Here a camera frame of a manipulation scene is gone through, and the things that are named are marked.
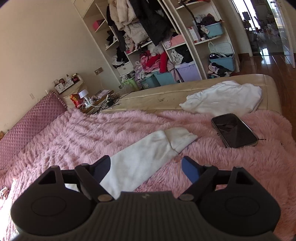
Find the black smartphone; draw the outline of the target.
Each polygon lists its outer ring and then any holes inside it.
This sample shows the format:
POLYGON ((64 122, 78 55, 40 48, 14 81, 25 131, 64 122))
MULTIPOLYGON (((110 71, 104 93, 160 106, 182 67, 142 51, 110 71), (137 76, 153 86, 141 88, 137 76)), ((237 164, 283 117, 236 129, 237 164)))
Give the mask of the black smartphone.
POLYGON ((255 133, 233 113, 216 116, 211 119, 211 124, 228 148, 255 146, 258 143, 255 133))

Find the teal basket lower shelf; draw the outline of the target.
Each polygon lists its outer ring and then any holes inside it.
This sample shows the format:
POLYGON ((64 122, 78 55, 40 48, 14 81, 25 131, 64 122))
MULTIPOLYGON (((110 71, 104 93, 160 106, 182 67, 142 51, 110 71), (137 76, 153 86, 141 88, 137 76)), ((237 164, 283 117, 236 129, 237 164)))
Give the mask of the teal basket lower shelf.
POLYGON ((235 71, 235 63, 234 63, 234 54, 225 54, 222 55, 220 53, 211 54, 209 56, 210 63, 216 63, 224 68, 235 71))

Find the hanging clothes pile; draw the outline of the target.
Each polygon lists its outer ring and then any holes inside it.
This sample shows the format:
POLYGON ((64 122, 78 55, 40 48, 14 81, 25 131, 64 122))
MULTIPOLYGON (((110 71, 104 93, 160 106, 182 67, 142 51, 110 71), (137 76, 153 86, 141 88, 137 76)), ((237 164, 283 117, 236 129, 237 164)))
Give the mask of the hanging clothes pile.
POLYGON ((159 1, 108 1, 106 14, 136 45, 150 38, 157 46, 173 28, 159 1))

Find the purple storage bin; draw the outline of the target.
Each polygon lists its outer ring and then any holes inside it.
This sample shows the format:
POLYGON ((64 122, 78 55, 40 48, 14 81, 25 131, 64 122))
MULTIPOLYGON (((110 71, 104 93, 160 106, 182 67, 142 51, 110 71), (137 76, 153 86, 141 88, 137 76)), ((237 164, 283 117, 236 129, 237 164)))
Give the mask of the purple storage bin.
POLYGON ((194 61, 176 65, 175 68, 184 82, 202 80, 199 69, 197 68, 194 61))

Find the teal storage bin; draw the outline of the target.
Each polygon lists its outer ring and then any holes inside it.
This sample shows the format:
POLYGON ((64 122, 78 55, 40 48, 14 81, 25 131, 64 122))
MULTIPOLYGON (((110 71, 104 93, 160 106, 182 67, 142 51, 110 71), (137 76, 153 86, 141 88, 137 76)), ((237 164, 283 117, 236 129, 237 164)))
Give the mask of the teal storage bin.
POLYGON ((171 85, 176 83, 170 72, 166 72, 166 73, 156 72, 154 73, 154 76, 161 86, 171 85))

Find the teal basket upper shelf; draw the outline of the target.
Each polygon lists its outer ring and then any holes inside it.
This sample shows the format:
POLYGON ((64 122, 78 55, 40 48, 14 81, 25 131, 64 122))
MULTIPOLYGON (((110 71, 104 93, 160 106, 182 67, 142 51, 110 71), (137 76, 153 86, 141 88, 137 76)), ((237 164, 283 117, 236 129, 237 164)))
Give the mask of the teal basket upper shelf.
POLYGON ((220 22, 207 25, 205 28, 208 30, 207 36, 209 38, 217 37, 224 34, 223 26, 220 22))

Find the teal basket shelf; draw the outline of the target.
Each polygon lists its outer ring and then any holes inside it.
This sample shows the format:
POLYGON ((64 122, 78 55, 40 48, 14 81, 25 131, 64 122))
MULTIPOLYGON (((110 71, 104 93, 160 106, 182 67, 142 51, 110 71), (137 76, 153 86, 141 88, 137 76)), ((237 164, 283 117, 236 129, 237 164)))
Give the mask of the teal basket shelf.
POLYGON ((220 22, 207 25, 205 28, 208 30, 207 36, 209 38, 217 37, 224 34, 223 26, 220 22))
POLYGON ((210 63, 216 63, 224 68, 235 71, 235 63, 234 63, 234 54, 225 54, 222 55, 220 53, 211 54, 209 56, 210 63))

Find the red snack bag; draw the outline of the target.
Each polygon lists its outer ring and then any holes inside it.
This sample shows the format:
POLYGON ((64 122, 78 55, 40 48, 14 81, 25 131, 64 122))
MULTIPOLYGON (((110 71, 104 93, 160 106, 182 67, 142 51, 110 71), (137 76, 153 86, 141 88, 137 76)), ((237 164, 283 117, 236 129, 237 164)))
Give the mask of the red snack bag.
POLYGON ((77 109, 83 109, 84 99, 80 98, 79 94, 71 94, 70 100, 73 102, 77 109))

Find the wooden bedside table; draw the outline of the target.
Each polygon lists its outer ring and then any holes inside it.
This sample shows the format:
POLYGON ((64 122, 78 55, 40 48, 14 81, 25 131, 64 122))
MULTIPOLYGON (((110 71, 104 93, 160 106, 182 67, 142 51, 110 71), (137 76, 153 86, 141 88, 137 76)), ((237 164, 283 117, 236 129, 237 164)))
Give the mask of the wooden bedside table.
POLYGON ((108 109, 115 105, 120 99, 120 94, 115 93, 113 90, 103 90, 98 95, 94 96, 93 103, 88 107, 81 107, 81 111, 85 114, 94 114, 101 110, 108 109))

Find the white table lamp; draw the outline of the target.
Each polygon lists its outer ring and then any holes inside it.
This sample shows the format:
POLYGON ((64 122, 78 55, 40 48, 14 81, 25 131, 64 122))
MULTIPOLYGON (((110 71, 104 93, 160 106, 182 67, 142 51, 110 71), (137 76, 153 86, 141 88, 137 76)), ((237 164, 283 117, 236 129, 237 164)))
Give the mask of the white table lamp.
POLYGON ((89 108, 92 106, 93 101, 88 96, 89 92, 86 89, 83 89, 78 94, 79 94, 79 97, 81 99, 83 99, 83 103, 84 103, 85 108, 89 108))

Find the white bedside shelf with items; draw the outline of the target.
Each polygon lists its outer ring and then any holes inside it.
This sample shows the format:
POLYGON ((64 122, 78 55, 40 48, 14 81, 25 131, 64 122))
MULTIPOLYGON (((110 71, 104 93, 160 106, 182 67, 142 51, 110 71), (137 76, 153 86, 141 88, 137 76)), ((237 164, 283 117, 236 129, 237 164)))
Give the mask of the white bedside shelf with items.
POLYGON ((78 84, 83 84, 84 81, 82 77, 75 73, 73 75, 66 75, 66 79, 60 78, 53 81, 54 88, 58 94, 62 94, 66 90, 70 89, 73 86, 76 86, 78 84))

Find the pink quilted headboard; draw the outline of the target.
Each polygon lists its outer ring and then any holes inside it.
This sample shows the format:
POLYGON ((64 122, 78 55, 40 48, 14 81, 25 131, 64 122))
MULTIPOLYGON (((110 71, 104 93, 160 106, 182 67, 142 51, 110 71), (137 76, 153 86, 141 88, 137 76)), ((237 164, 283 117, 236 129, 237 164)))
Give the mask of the pink quilted headboard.
POLYGON ((1 169, 6 168, 35 135, 67 110, 67 105, 51 91, 35 104, 1 139, 1 169))

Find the white sweatshirt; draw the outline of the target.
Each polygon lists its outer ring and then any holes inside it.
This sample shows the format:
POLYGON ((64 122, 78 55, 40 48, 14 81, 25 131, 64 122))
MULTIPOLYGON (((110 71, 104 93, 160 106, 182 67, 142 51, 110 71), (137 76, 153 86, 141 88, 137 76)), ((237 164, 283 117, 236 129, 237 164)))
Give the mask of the white sweatshirt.
POLYGON ((224 81, 189 95, 180 111, 146 113, 116 111, 86 116, 73 113, 67 127, 69 143, 63 148, 64 167, 92 164, 111 157, 111 169, 101 185, 114 197, 122 191, 187 188, 181 158, 201 164, 249 168, 257 161, 255 147, 225 148, 210 123, 213 116, 242 116, 257 107, 262 91, 251 84, 224 81))

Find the green storage basket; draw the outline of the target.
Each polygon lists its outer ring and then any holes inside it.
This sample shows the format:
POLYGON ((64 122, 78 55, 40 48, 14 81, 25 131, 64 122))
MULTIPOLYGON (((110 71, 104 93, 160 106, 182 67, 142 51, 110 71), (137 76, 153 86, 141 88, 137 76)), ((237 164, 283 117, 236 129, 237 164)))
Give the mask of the green storage basket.
POLYGON ((134 78, 129 78, 129 79, 122 79, 122 83, 125 86, 130 86, 134 91, 139 91, 138 84, 135 82, 134 78))

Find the white open wardrobe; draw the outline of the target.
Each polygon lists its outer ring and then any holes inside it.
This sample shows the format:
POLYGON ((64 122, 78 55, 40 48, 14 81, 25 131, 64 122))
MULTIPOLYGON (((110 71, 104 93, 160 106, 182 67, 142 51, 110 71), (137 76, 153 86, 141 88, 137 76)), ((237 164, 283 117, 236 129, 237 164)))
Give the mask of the white open wardrobe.
POLYGON ((135 71, 145 50, 157 47, 177 69, 192 63, 196 79, 210 76, 210 55, 225 54, 221 64, 239 71, 239 59, 228 24, 231 1, 74 1, 111 69, 111 88, 135 71))

